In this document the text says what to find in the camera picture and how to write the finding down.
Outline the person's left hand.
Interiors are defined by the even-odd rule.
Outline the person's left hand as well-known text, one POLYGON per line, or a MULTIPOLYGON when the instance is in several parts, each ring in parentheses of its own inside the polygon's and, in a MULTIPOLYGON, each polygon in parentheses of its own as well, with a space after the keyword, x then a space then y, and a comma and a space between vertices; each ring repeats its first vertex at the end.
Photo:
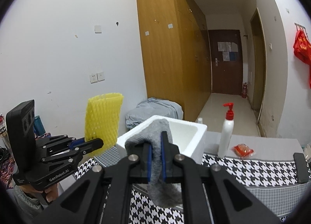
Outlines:
POLYGON ((39 194, 43 194, 45 193, 46 194, 46 200, 47 202, 52 202, 54 201, 55 199, 57 199, 59 197, 59 190, 58 190, 58 183, 57 184, 54 184, 52 185, 51 187, 47 188, 46 190, 44 191, 37 191, 35 188, 33 188, 30 184, 26 184, 26 185, 20 185, 19 188, 27 193, 27 194, 30 194, 32 196, 36 196, 38 193, 39 194))

